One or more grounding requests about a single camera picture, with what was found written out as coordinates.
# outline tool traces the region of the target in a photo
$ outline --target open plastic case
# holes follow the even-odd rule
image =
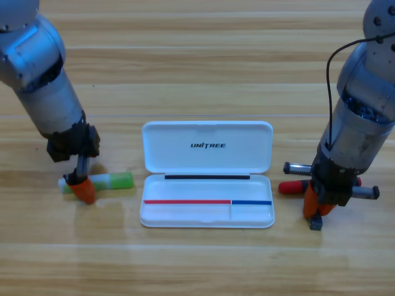
[[[140,221],[147,227],[267,228],[273,128],[264,121],[152,121]]]

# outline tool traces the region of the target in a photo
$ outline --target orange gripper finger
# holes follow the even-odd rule
[[[318,203],[318,196],[311,187],[311,182],[304,193],[304,205],[303,205],[303,215],[305,218],[313,217],[317,210],[320,212],[321,216],[326,216],[329,214],[335,205],[320,205]]]
[[[305,218],[311,218],[318,210],[317,195],[311,187],[311,181],[304,193],[303,215]]]
[[[80,201],[82,201],[88,205],[91,205],[94,203],[95,191],[94,191],[93,183],[89,178],[87,178],[81,184],[69,185],[69,187],[73,191],[74,195],[77,196],[77,198]]]

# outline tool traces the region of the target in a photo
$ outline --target robotic arm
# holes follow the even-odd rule
[[[0,1],[0,81],[10,86],[55,162],[78,154],[77,167],[65,175],[77,197],[91,203],[88,159],[99,155],[100,137],[63,68],[65,47],[52,24],[38,13],[39,0]]]
[[[373,0],[364,16],[366,38],[395,32],[395,1]],[[304,216],[320,230],[321,216],[351,197],[377,199],[379,190],[359,187],[395,124],[395,37],[361,43],[338,79],[339,101],[312,165],[285,163],[286,174],[311,176],[305,186]]]

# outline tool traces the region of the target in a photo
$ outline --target unitree logo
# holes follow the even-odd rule
[[[200,144],[191,144],[191,148],[225,148],[226,144],[206,144],[206,143],[200,143]]]

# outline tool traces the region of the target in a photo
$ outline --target wood grain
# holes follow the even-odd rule
[[[45,0],[66,70],[101,136],[93,170],[136,187],[80,205],[0,85],[0,295],[394,295],[395,135],[371,168],[377,201],[352,200],[308,229],[277,193],[285,161],[311,163],[328,122],[326,59],[360,38],[367,0]],[[331,67],[337,75],[349,51]],[[265,120],[274,129],[276,222],[264,230],[150,229],[139,222],[141,127],[152,120]]]

